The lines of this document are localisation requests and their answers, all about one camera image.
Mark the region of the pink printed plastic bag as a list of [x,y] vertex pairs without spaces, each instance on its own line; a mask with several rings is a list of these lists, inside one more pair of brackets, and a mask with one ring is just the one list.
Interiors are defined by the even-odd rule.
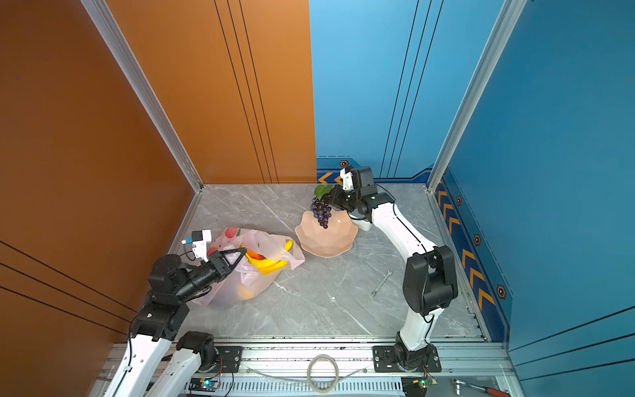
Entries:
[[[247,246],[251,242],[267,239],[289,239],[294,241],[294,239],[286,236],[269,234],[255,229],[227,228],[209,243],[207,254],[210,256],[215,251],[240,247],[244,247],[247,250]],[[291,255],[294,259],[289,265],[267,276],[263,276],[247,261],[247,256],[245,256],[228,278],[213,284],[207,294],[195,299],[193,302],[201,306],[227,307],[254,299],[269,288],[283,270],[294,270],[304,264],[304,253],[296,241],[294,241],[294,247],[291,249]]]

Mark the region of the yellow banana bunch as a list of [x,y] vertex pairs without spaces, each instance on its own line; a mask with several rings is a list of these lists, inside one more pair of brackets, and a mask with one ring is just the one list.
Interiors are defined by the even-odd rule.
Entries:
[[291,263],[293,247],[294,241],[289,239],[254,241],[247,246],[247,261],[267,276]]

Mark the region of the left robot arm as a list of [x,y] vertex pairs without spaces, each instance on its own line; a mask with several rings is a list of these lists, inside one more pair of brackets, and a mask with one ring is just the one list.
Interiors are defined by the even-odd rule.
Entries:
[[185,265],[177,254],[155,262],[150,290],[131,324],[127,350],[107,396],[209,392],[222,374],[236,376],[241,348],[218,349],[206,332],[177,334],[190,311],[188,303],[228,278],[246,253],[245,248],[216,251],[199,266]]

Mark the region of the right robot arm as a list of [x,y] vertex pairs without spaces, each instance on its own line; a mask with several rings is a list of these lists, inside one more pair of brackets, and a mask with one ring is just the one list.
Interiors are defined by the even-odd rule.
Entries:
[[443,311],[458,296],[453,251],[425,238],[400,212],[393,195],[380,192],[369,167],[341,169],[342,183],[327,201],[347,213],[358,213],[358,225],[374,226],[395,246],[405,262],[403,297],[408,313],[395,346],[378,348],[377,372],[439,373],[442,365],[431,335]]

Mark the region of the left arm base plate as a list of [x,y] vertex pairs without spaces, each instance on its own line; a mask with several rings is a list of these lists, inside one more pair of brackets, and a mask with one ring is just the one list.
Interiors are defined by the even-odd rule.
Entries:
[[217,360],[211,374],[214,375],[220,373],[236,375],[239,372],[241,365],[243,346],[216,346],[216,351]]

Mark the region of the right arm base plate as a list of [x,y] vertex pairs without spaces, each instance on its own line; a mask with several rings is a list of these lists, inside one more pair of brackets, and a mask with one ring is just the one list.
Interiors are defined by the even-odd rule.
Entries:
[[415,352],[408,351],[401,344],[372,347],[373,364],[376,372],[416,372],[438,373],[442,365],[438,350],[433,344]]

